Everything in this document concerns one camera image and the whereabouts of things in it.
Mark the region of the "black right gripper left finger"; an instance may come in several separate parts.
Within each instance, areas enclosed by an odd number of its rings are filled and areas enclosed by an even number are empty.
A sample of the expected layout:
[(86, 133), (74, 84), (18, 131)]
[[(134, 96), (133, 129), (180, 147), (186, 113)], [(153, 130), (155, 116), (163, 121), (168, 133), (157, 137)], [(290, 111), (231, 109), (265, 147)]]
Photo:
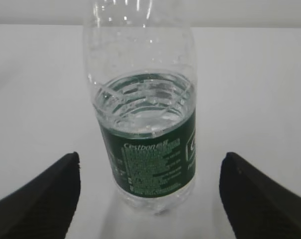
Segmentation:
[(0, 200), (0, 239), (64, 239), (81, 193), (77, 152)]

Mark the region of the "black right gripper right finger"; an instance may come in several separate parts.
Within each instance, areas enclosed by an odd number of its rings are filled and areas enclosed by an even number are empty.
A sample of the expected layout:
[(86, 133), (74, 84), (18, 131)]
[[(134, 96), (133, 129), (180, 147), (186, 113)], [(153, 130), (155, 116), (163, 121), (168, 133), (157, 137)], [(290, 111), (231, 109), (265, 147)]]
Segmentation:
[(220, 198), (237, 239), (301, 239), (301, 197), (237, 153), (222, 161)]

